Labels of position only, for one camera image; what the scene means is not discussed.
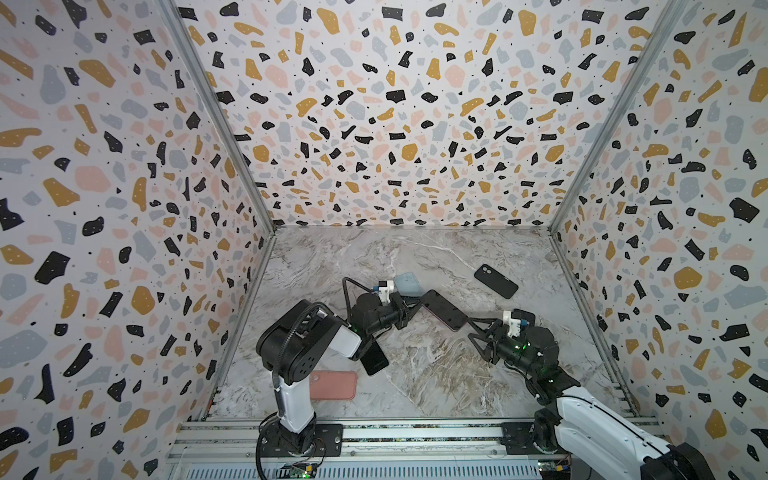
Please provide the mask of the light blue phone case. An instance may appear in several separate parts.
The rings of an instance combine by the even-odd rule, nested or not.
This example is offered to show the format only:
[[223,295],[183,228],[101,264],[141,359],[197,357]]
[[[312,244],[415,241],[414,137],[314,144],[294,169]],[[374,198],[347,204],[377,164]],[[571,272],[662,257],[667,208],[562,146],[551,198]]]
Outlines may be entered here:
[[413,272],[399,274],[393,279],[393,282],[395,289],[403,298],[418,299],[425,293],[425,290]]

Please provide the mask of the purple edged phone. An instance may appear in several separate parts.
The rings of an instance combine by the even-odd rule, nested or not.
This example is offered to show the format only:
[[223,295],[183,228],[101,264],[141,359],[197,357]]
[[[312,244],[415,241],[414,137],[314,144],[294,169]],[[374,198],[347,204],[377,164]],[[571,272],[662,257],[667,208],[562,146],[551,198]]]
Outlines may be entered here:
[[459,331],[468,316],[436,290],[427,291],[420,299],[422,306],[445,324],[451,331]]

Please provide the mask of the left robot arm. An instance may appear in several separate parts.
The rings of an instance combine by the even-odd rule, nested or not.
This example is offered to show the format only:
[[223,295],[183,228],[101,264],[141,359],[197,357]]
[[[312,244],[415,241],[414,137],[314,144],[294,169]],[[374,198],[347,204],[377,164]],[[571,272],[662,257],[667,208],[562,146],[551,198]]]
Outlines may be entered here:
[[322,302],[302,300],[271,325],[257,343],[257,353],[271,372],[277,402],[277,422],[283,433],[307,436],[314,431],[316,413],[310,399],[310,376],[329,349],[362,363],[373,376],[389,365],[378,338],[405,328],[421,307],[416,296],[377,288],[345,299],[341,318]]

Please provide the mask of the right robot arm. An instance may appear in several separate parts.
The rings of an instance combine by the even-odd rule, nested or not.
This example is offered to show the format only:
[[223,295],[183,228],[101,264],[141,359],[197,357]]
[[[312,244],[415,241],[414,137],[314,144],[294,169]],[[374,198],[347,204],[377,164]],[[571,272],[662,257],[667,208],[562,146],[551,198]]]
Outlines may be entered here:
[[525,319],[470,318],[468,339],[481,358],[522,375],[542,406],[532,443],[541,452],[564,450],[605,479],[712,479],[704,455],[672,445],[597,400],[559,362],[552,332]]

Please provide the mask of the black phone case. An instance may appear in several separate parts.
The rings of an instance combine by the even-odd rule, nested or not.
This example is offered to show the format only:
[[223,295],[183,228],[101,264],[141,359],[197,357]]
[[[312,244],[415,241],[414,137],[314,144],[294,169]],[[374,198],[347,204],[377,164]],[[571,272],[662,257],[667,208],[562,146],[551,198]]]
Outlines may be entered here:
[[482,264],[475,272],[474,278],[504,299],[511,299],[519,286],[488,264]]

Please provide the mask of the silver edged phone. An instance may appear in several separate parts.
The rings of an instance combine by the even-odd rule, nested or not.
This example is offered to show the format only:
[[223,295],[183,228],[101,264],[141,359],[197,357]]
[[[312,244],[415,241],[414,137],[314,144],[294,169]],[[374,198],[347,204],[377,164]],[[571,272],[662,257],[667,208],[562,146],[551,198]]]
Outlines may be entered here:
[[374,376],[389,366],[389,360],[377,340],[370,343],[368,349],[360,357],[360,362],[368,376]]

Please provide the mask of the pink phone case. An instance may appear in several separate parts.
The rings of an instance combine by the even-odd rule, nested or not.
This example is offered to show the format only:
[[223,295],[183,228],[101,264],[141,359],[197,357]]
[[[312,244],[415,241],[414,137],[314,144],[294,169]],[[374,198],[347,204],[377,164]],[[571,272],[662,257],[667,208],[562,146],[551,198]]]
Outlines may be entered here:
[[309,380],[313,401],[350,401],[356,396],[358,375],[353,371],[314,371]]

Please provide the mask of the right circuit board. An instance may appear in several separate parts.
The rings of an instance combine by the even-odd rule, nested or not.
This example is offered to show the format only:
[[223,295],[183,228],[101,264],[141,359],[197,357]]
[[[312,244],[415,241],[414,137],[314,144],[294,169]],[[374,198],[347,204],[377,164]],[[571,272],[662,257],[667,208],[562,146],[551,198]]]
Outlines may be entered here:
[[542,460],[537,465],[542,480],[571,479],[571,466],[566,460]]

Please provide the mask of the circuit board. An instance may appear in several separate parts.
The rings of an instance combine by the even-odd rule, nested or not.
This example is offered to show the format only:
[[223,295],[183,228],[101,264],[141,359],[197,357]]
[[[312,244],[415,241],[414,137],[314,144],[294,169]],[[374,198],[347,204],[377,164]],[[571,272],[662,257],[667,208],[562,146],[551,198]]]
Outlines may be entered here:
[[537,465],[542,480],[571,479],[571,466],[566,460],[542,460]]
[[296,462],[281,466],[276,472],[277,479],[315,479],[318,463]]

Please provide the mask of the left circuit board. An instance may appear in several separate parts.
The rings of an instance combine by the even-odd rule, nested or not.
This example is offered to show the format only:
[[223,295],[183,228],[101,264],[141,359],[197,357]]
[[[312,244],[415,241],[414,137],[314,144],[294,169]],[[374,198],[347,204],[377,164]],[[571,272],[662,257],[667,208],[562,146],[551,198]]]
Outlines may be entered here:
[[315,479],[318,463],[296,462],[281,466],[276,472],[277,479]]

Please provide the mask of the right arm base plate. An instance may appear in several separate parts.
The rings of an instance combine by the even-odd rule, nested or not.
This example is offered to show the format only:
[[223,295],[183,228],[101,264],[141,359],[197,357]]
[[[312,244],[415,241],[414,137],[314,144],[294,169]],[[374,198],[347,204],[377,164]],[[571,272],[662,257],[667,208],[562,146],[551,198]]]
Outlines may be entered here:
[[513,421],[501,424],[500,443],[508,455],[554,455],[564,450],[556,440],[555,428],[543,421]]

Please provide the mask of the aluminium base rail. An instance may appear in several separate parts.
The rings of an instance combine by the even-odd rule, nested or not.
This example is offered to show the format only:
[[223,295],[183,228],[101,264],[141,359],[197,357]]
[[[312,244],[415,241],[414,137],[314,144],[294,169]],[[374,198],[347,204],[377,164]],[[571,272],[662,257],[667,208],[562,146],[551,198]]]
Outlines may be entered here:
[[537,463],[566,460],[571,479],[598,479],[564,451],[508,455],[501,424],[526,418],[326,419],[341,423],[339,457],[262,458],[259,421],[224,419],[182,425],[167,457],[170,479],[277,479],[287,463],[318,463],[315,479],[541,479]]

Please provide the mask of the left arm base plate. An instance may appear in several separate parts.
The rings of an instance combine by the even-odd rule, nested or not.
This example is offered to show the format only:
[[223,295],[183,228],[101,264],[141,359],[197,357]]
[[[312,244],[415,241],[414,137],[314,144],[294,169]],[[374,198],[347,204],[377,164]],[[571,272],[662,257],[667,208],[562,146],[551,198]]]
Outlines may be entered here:
[[280,422],[260,430],[258,453],[262,458],[278,457],[339,457],[344,438],[341,423],[311,421],[302,431],[295,433]]

